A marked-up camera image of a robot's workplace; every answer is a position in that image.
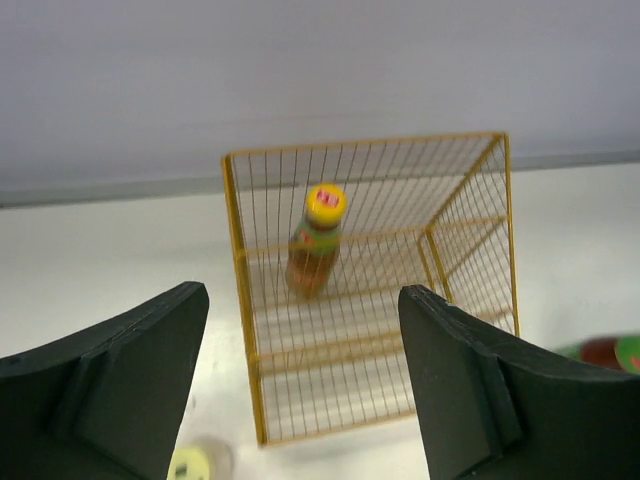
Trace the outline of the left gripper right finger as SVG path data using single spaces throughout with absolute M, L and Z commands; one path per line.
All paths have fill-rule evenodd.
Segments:
M 433 479 L 635 479 L 639 374 L 528 343 L 424 286 L 401 335 Z

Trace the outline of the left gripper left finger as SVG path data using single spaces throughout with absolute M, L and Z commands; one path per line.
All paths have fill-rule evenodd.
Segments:
M 164 479 L 209 310 L 183 282 L 1 360 L 4 479 Z

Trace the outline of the yellow cap sauce bottle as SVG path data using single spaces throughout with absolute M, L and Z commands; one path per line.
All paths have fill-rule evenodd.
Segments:
M 286 281 L 304 299 L 326 286 L 340 251 L 341 223 L 348 201 L 335 184 L 318 184 L 305 201 L 304 215 L 294 230 L 288 251 Z
M 639 374 L 639 351 L 638 335 L 592 338 L 556 350 L 566 358 L 631 374 Z

